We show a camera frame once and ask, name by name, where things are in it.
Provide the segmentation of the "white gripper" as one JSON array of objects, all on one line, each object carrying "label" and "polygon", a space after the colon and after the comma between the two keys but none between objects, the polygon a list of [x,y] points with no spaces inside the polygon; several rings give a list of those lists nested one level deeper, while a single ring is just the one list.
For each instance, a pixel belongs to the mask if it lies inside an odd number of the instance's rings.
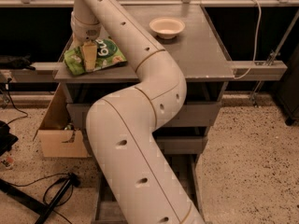
[{"label": "white gripper", "polygon": [[[95,40],[100,35],[101,24],[94,15],[71,13],[71,28],[79,42]],[[95,68],[97,58],[97,46],[92,41],[87,41],[81,47],[84,58],[84,66],[87,72]]]}]

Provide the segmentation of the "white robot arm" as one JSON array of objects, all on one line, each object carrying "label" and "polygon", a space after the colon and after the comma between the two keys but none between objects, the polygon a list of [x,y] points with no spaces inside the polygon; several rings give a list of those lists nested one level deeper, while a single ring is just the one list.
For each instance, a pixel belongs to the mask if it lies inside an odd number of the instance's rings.
[{"label": "white robot arm", "polygon": [[86,133],[128,224],[205,224],[152,134],[182,108],[185,77],[164,47],[116,0],[75,0],[73,21],[94,16],[139,82],[96,101]]}]

